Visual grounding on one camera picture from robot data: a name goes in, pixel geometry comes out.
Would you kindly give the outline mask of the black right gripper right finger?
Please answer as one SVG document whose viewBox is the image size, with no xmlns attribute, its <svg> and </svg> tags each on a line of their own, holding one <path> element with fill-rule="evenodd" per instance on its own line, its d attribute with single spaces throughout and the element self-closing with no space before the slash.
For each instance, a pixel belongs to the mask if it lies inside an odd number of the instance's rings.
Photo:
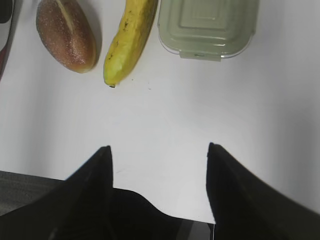
<svg viewBox="0 0 320 240">
<path fill-rule="evenodd" d="M 215 240 L 318 240 L 320 216 L 263 182 L 210 143 L 206 192 Z"/>
</svg>

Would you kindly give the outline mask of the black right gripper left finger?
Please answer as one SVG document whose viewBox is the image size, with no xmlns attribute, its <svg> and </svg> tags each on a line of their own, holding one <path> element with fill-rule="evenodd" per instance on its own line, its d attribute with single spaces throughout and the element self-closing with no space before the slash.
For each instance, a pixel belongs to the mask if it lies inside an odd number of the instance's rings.
<svg viewBox="0 0 320 240">
<path fill-rule="evenodd" d="M 110 146 L 45 196 L 0 218 L 2 240 L 112 240 Z"/>
</svg>

